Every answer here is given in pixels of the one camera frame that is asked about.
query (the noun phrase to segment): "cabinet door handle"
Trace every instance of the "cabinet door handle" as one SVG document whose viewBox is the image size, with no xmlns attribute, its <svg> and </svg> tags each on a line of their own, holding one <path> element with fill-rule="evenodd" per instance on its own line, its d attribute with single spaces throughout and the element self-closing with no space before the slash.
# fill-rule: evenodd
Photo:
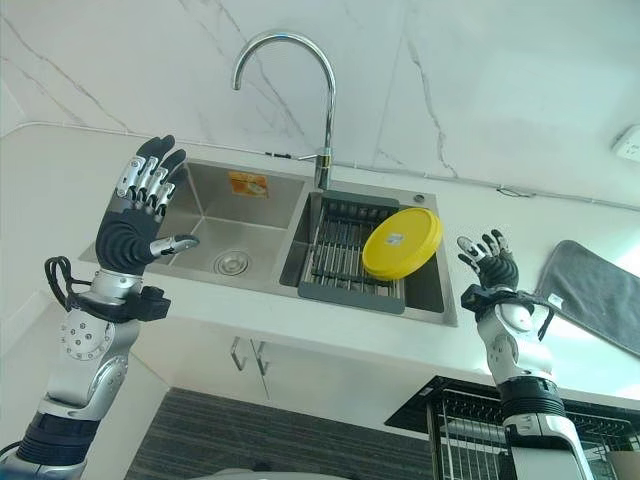
<svg viewBox="0 0 640 480">
<path fill-rule="evenodd" d="M 233 344 L 231 345 L 231 358 L 233 358 L 233 363 L 236 364 L 236 368 L 239 372 L 244 370 L 244 366 L 247 364 L 247 357 L 242 357 L 242 361 L 238 358 L 236 354 L 236 349 L 238 348 L 238 342 L 240 342 L 240 337 L 236 337 L 233 339 Z"/>
<path fill-rule="evenodd" d="M 260 375 L 265 377 L 267 375 L 267 368 L 269 368 L 269 362 L 265 362 L 262 359 L 262 351 L 264 350 L 265 342 L 260 342 L 258 345 L 258 351 L 256 352 L 256 360 L 258 361 L 258 368 L 260 369 Z"/>
</svg>

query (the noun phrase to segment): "cabinet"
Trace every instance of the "cabinet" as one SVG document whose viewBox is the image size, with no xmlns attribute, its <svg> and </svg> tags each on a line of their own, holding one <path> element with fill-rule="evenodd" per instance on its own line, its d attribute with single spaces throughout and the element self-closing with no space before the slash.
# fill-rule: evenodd
<svg viewBox="0 0 640 480">
<path fill-rule="evenodd" d="M 264 343 L 262 362 L 270 404 L 378 430 L 432 378 L 426 368 L 407 368 Z"/>
<path fill-rule="evenodd" d="M 231 357 L 234 343 L 241 370 Z M 246 402 L 267 401 L 251 342 L 231 329 L 167 318 L 143 325 L 133 353 L 171 387 Z"/>
<path fill-rule="evenodd" d="M 392 430 L 384 421 L 435 374 L 182 319 L 145 325 L 134 352 L 173 387 L 379 430 Z"/>
</svg>

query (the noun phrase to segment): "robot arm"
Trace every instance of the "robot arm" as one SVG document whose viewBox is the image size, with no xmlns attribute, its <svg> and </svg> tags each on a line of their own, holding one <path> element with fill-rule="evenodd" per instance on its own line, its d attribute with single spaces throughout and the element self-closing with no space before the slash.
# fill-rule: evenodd
<svg viewBox="0 0 640 480">
<path fill-rule="evenodd" d="M 186 178 L 184 150 L 162 161 L 174 143 L 172 136 L 153 138 L 126 165 L 98 230 L 101 269 L 92 282 L 73 279 L 64 257 L 46 262 L 49 284 L 69 314 L 60 327 L 47 392 L 17 450 L 0 459 L 0 477 L 79 478 L 100 421 L 124 381 L 140 321 L 166 316 L 170 301 L 162 290 L 142 287 L 144 269 L 161 255 L 198 244 L 191 235 L 156 240 L 173 192 Z M 90 288 L 76 293 L 74 283 Z"/>
<path fill-rule="evenodd" d="M 513 255 L 502 234 L 498 230 L 491 233 L 495 240 L 486 234 L 482 237 L 488 249 L 466 237 L 458 238 L 465 252 L 459 258 L 474 270 L 481 284 L 467 289 L 462 306 L 476 314 L 487 363 L 500 392 L 514 467 L 509 478 L 593 480 L 578 433 L 558 394 L 551 353 L 541 343 L 553 310 L 541 299 L 516 292 L 518 268 Z M 540 330 L 531 319 L 538 305 L 549 308 Z"/>
</svg>

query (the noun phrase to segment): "wall socket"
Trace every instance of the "wall socket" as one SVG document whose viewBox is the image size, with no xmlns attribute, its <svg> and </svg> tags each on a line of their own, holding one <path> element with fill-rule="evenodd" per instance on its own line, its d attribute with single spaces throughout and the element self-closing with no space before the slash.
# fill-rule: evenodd
<svg viewBox="0 0 640 480">
<path fill-rule="evenodd" d="M 629 127 L 613 145 L 619 157 L 640 162 L 640 125 Z"/>
</svg>

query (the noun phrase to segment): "sink basin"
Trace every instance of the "sink basin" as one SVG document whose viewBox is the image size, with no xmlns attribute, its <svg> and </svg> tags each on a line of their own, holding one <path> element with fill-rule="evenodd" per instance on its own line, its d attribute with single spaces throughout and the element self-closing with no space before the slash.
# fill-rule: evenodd
<svg viewBox="0 0 640 480">
<path fill-rule="evenodd" d="M 198 163 L 188 168 L 190 188 L 176 193 L 160 236 L 191 232 L 200 245 L 177 255 L 169 265 L 266 282 L 304 182 L 252 174 L 266 185 L 252 194 L 234 186 L 231 179 L 239 176 L 237 170 Z"/>
<path fill-rule="evenodd" d="M 405 306 L 443 313 L 436 256 L 395 282 L 378 281 L 362 267 L 361 252 L 367 238 L 399 209 L 398 202 L 388 198 L 342 192 L 310 193 L 280 283 L 297 287 L 300 296 L 331 303 L 396 314 L 403 313 Z"/>
<path fill-rule="evenodd" d="M 147 271 L 379 310 L 420 321 L 457 324 L 442 246 L 421 269 L 395 284 L 376 283 L 366 277 L 359 264 L 360 252 L 355 248 L 346 248 L 340 252 L 342 256 L 336 257 L 336 262 L 350 265 L 347 273 L 351 276 L 326 276 L 319 282 L 323 284 L 323 295 L 315 296 L 318 282 L 309 281 L 309 271 L 305 278 L 323 198 L 357 198 L 371 216 L 367 222 L 372 229 L 397 209 L 423 206 L 437 212 L 432 195 L 423 194 L 425 200 L 418 204 L 414 192 L 339 181 L 332 183 L 337 193 L 323 193 L 314 187 L 311 177 L 257 169 L 241 171 L 232 165 L 196 159 L 189 159 L 187 169 L 189 182 L 177 190 L 158 236 L 191 233 L 200 239 L 200 245 L 175 257 L 160 258 Z M 374 205 L 374 199 L 378 203 L 382 199 L 384 208 Z M 364 241 L 370 230 L 359 232 Z M 94 246 L 80 259 L 96 262 Z M 344 300 L 345 295 L 354 298 L 354 292 L 359 294 L 358 301 Z"/>
</svg>

